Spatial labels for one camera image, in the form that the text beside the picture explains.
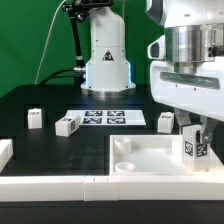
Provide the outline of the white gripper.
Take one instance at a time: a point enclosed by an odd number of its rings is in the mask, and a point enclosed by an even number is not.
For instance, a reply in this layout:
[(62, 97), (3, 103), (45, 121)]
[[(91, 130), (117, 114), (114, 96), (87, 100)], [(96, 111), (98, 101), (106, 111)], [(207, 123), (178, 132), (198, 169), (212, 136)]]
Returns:
[(165, 36), (148, 46), (150, 86), (156, 102), (174, 107), (179, 133), (191, 124), (189, 112), (202, 115), (196, 141), (203, 145), (212, 142), (218, 120), (224, 122), (224, 56), (197, 66), (197, 72), (182, 74), (174, 64), (165, 61)]

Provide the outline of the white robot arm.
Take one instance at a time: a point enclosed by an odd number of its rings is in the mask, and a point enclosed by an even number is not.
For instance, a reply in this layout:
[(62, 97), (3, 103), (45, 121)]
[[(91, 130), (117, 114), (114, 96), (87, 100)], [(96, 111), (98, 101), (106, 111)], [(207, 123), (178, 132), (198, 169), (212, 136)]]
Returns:
[[(209, 144), (224, 122), (224, 0), (146, 0), (146, 13), (164, 28), (148, 46), (151, 93), (175, 108), (181, 127), (201, 116), (199, 142)], [(131, 88), (124, 23), (107, 7), (90, 11), (91, 50), (85, 92), (104, 95)]]

